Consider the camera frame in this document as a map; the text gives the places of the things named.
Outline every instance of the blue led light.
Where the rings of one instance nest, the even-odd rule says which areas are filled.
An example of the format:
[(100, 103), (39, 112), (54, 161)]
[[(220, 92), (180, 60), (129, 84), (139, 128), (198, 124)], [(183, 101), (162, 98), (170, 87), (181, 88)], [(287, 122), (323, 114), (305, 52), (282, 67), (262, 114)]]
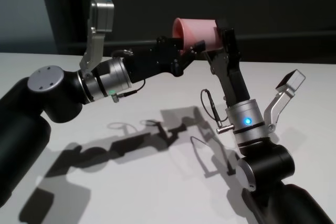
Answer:
[(251, 120), (251, 118), (245, 118), (245, 119), (244, 119), (244, 123), (245, 123), (246, 125), (250, 125), (250, 124), (252, 124), (252, 120)]

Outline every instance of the robotic arm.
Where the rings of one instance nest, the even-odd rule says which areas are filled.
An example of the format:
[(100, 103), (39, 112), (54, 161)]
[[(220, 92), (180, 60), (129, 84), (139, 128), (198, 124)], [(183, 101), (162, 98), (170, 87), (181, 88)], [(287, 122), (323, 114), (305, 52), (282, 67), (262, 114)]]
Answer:
[[(108, 96), (118, 102), (136, 93), (121, 93), (132, 83), (162, 72), (181, 76), (195, 57), (205, 51), (204, 41), (185, 50), (182, 38), (159, 37), (151, 49), (123, 50), (122, 57), (113, 55), (101, 62), (104, 35), (112, 31), (113, 9), (112, 0), (91, 0), (87, 51), (79, 71), (67, 72), (57, 66), (40, 68), (0, 100), (0, 206), (49, 141), (50, 125), (40, 116), (42, 111), (54, 122), (68, 122), (80, 113), (83, 104)], [(279, 93), (263, 117), (256, 100), (250, 100), (239, 69), (241, 55), (234, 30), (224, 20), (217, 20), (216, 26), (223, 48), (209, 51), (206, 56), (211, 72), (221, 82), (230, 125), (222, 126), (215, 107), (212, 109), (217, 133), (233, 130), (245, 156), (236, 167), (245, 203), (259, 223), (332, 223), (306, 191), (281, 182), (294, 173), (294, 162), (289, 152), (273, 144), (269, 137), (304, 75), (295, 70), (281, 81)]]

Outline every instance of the pink cup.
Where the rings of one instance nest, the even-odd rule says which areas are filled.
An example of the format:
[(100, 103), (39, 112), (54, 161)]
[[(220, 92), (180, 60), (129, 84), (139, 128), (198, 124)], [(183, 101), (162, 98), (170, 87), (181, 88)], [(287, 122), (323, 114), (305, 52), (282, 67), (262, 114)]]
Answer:
[(183, 38), (183, 49), (187, 50), (201, 40), (205, 41), (205, 50), (211, 51), (223, 47), (217, 33), (215, 20), (177, 18), (173, 24), (173, 38)]

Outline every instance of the screw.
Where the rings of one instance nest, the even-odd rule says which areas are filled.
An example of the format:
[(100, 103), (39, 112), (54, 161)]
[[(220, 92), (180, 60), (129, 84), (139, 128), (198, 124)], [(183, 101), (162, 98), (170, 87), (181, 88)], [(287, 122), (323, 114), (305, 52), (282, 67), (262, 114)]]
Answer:
[(275, 125), (274, 125), (274, 124), (269, 124), (269, 125), (268, 125), (268, 131), (269, 131), (269, 132), (273, 132), (273, 131), (275, 131)]

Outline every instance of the white tabletop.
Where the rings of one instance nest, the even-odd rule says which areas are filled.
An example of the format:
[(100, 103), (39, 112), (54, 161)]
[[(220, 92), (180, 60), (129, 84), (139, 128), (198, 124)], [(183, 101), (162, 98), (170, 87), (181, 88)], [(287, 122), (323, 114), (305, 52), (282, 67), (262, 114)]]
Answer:
[[(76, 71), (79, 61), (76, 56), (0, 54), (0, 97), (42, 66)], [(285, 183), (306, 189), (336, 221), (336, 66), (241, 63), (262, 113), (275, 86), (294, 69), (307, 78), (281, 114), (274, 136), (296, 164)], [(223, 118), (223, 91), (204, 61), (192, 63), (179, 78), (165, 73), (149, 78), (143, 90), (118, 104), (105, 98), (85, 105), (68, 123), (55, 124), (43, 115), (51, 124), (50, 142), (0, 209), (1, 223), (256, 223), (235, 176), (226, 174), (216, 142), (234, 161), (234, 152), (239, 153), (234, 137), (231, 132), (214, 135), (216, 124), (200, 102), (203, 88), (211, 91)], [(191, 136), (208, 146), (195, 139), (193, 145)], [(74, 154), (80, 147), (82, 154)], [(74, 162), (74, 156), (82, 161)], [(57, 176), (66, 173), (58, 167), (46, 178), (57, 158), (60, 167), (76, 163), (77, 168)]]

